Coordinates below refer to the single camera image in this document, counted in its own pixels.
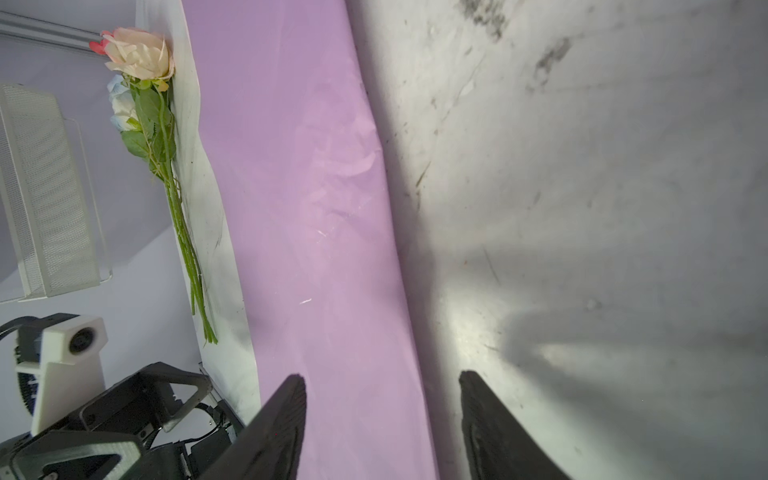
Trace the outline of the red pink fake rose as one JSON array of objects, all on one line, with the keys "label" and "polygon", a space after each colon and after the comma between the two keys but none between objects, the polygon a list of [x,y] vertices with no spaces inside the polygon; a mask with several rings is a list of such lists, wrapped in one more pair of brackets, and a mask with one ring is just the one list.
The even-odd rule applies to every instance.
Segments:
[{"label": "red pink fake rose", "polygon": [[99,41],[91,41],[89,43],[89,48],[98,55],[105,55],[107,45],[108,40],[105,37],[102,37]]}]

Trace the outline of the white blue fake rose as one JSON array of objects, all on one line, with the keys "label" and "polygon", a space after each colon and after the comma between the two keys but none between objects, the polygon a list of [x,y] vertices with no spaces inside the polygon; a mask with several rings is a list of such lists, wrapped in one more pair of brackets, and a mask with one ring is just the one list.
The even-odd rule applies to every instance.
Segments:
[{"label": "white blue fake rose", "polygon": [[109,101],[113,111],[112,124],[120,131],[140,131],[135,101],[126,80],[115,75],[107,85]]}]

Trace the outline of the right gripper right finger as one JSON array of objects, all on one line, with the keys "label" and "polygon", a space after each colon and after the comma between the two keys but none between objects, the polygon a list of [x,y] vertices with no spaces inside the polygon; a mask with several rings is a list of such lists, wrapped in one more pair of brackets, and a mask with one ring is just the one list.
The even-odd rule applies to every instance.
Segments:
[{"label": "right gripper right finger", "polygon": [[537,445],[481,376],[459,376],[462,433],[474,480],[559,479],[569,476]]}]

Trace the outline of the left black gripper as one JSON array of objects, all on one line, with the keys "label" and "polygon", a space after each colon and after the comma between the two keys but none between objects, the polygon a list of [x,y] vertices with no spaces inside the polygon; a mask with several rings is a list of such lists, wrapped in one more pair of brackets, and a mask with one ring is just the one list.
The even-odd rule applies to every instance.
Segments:
[{"label": "left black gripper", "polygon": [[[199,479],[234,443],[243,423],[225,400],[206,402],[209,377],[162,362],[84,403],[41,433],[1,445],[4,479]],[[205,434],[156,444],[160,432],[201,411]]]}]

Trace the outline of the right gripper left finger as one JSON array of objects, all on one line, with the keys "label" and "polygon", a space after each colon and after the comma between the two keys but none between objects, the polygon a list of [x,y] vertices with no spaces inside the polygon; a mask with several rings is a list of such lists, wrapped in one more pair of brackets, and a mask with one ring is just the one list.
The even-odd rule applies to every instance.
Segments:
[{"label": "right gripper left finger", "polygon": [[292,374],[202,477],[213,480],[295,480],[306,416],[306,383],[301,375]]}]

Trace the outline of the cream fake rose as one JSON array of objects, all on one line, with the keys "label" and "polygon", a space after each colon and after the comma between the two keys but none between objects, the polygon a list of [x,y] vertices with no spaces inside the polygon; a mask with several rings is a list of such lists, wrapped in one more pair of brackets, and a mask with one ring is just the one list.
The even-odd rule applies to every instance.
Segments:
[{"label": "cream fake rose", "polygon": [[175,63],[171,46],[162,36],[136,28],[104,31],[108,40],[106,67],[121,75],[135,101],[140,131],[120,133],[127,151],[141,159],[164,186],[169,211],[190,285],[191,312],[202,320],[203,338],[217,344],[205,305],[204,280],[184,216],[182,188],[174,172],[177,158],[176,118],[172,111]]}]

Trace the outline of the pink purple wrapping paper sheet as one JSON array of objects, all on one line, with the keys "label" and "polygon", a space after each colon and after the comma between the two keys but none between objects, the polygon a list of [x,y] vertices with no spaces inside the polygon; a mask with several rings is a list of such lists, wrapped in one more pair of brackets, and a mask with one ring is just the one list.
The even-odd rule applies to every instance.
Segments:
[{"label": "pink purple wrapping paper sheet", "polygon": [[187,1],[200,135],[259,389],[307,386],[302,479],[438,475],[382,145],[341,1]]}]

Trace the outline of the white mesh lower shelf basket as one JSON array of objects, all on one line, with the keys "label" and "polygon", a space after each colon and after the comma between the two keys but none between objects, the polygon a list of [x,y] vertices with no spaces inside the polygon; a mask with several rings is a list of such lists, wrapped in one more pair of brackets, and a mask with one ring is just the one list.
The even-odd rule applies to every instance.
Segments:
[{"label": "white mesh lower shelf basket", "polygon": [[60,296],[112,276],[79,125],[53,94],[2,84],[2,303]]}]

